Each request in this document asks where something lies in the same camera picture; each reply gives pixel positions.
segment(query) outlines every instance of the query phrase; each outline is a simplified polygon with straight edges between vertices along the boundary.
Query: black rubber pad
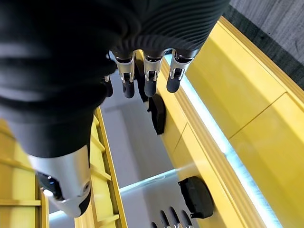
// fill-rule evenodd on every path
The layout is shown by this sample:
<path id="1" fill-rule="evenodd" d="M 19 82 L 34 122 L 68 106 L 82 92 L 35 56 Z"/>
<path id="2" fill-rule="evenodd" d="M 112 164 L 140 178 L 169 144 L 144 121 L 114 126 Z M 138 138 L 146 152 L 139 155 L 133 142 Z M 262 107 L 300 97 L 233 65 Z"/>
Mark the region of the black rubber pad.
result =
<path id="1" fill-rule="evenodd" d="M 167 90 L 170 93 L 175 93 L 179 89 L 180 83 L 181 83 L 181 81 L 179 80 L 178 77 L 174 77 L 173 79 L 171 79 L 170 77 L 168 77 Z"/>
<path id="2" fill-rule="evenodd" d="M 150 79 L 149 81 L 145 80 L 144 93 L 148 97 L 154 96 L 154 94 L 156 93 L 156 81 L 153 81 L 153 79 Z"/>
<path id="3" fill-rule="evenodd" d="M 108 82 L 104 82 L 105 86 L 106 86 L 106 97 L 110 97 L 113 95 L 113 87 L 112 87 L 112 83 L 111 80 L 109 80 Z"/>
<path id="4" fill-rule="evenodd" d="M 126 98 L 132 98 L 134 96 L 134 82 L 126 80 L 123 83 L 123 93 Z"/>
<path id="5" fill-rule="evenodd" d="M 151 223 L 151 228 L 157 228 L 157 225 L 155 224 L 155 222 Z"/>

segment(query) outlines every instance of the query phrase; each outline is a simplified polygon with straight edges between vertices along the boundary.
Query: robotic hand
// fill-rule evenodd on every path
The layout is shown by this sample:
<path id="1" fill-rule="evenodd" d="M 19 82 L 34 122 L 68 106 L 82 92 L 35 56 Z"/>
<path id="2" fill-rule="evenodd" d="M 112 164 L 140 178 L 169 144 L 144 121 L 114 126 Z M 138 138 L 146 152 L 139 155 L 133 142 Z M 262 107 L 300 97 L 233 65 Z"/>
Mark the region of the robotic hand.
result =
<path id="1" fill-rule="evenodd" d="M 0 116 L 28 154 L 43 193 L 72 217 L 90 201 L 90 129 L 106 97 L 115 55 L 126 97 L 134 51 L 144 51 L 153 96 L 162 57 L 173 49 L 174 93 L 228 0 L 0 2 Z"/>

